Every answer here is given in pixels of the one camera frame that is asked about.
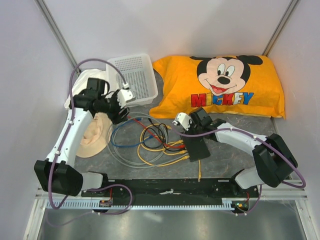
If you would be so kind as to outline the black network switch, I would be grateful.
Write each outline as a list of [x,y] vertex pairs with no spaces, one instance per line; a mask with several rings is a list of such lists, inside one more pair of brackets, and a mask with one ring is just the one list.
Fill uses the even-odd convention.
[[182,136],[181,139],[183,140],[185,149],[189,155],[190,162],[202,160],[211,156],[203,137]]

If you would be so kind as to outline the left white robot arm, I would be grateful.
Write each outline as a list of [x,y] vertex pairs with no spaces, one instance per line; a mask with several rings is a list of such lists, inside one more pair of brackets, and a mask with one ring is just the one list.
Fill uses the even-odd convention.
[[44,160],[37,160],[34,165],[44,191],[77,196],[85,176],[74,169],[76,152],[94,116],[107,114],[113,124],[127,120],[129,109],[126,104],[135,100],[134,94],[125,84],[107,98],[104,92],[108,85],[103,79],[89,78],[86,88],[70,99],[66,122],[54,147]]

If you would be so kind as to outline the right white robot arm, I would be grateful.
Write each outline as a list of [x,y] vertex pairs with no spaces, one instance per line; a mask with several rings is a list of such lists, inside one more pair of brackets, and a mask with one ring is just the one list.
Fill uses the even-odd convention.
[[298,167],[298,163],[283,138],[273,133],[269,136],[254,134],[234,127],[222,119],[213,120],[199,107],[183,118],[186,134],[207,133],[207,139],[231,145],[253,157],[254,167],[236,173],[229,184],[229,191],[235,197],[242,196],[248,188],[266,184],[276,188]]

